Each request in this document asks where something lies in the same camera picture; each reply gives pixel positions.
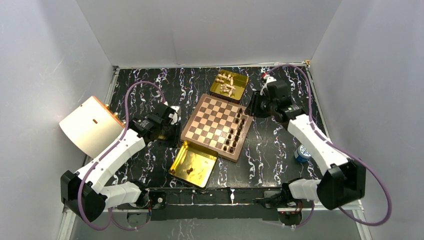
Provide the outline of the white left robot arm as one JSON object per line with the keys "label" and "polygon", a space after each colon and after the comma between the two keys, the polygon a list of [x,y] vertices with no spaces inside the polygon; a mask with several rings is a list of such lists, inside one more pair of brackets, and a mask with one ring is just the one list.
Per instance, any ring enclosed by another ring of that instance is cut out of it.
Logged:
{"label": "white left robot arm", "polygon": [[133,155],[159,141],[175,148],[181,130],[181,108],[159,103],[152,112],[135,115],[105,150],[76,172],[60,178],[61,201],[85,222],[96,220],[104,210],[123,204],[149,205],[149,191],[138,180],[109,185],[107,182]]}

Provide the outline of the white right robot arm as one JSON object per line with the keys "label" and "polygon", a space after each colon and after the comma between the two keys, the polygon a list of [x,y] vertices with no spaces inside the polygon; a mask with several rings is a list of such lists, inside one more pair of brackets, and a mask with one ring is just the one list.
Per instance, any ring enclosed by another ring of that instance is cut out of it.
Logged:
{"label": "white right robot arm", "polygon": [[301,200],[321,202],[328,210],[359,200],[365,195],[365,167],[331,146],[309,115],[293,104],[289,86],[267,75],[261,90],[253,92],[245,113],[252,117],[274,117],[306,148],[319,167],[322,179],[293,179],[282,184],[281,199],[288,207]]}

